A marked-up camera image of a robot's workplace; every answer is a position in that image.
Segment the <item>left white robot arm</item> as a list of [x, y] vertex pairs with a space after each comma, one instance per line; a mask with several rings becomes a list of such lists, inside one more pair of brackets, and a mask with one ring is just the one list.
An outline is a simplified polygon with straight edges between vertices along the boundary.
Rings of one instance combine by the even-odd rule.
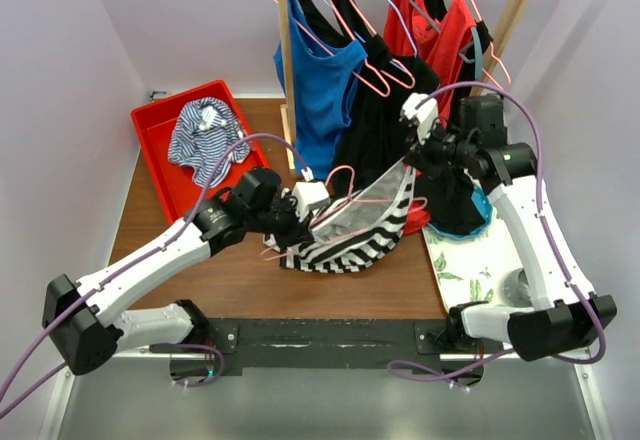
[[176, 274], [244, 240], [249, 232], [287, 235], [305, 228], [308, 215], [328, 200], [325, 185], [302, 181], [284, 189], [274, 171], [255, 167], [175, 221], [159, 237], [124, 259], [73, 282], [51, 280], [42, 324], [75, 375], [88, 374], [112, 356], [140, 346], [176, 344], [200, 350], [208, 321], [188, 300], [163, 308], [132, 304]]

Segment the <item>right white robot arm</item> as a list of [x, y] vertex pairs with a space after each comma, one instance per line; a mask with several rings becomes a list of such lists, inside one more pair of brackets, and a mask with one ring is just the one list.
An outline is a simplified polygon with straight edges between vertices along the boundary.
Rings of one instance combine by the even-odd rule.
[[401, 118], [414, 128], [407, 160], [423, 173], [458, 168], [480, 183], [504, 221], [528, 283], [527, 307], [476, 300], [449, 310], [445, 339], [459, 353], [481, 339], [510, 345], [525, 361], [553, 357], [574, 362], [573, 352], [595, 346], [584, 365], [606, 352], [604, 329], [617, 314], [609, 295], [598, 295], [564, 240], [543, 179], [542, 153], [512, 143], [504, 123], [503, 95], [465, 98], [459, 120], [439, 121], [435, 95], [413, 94]]

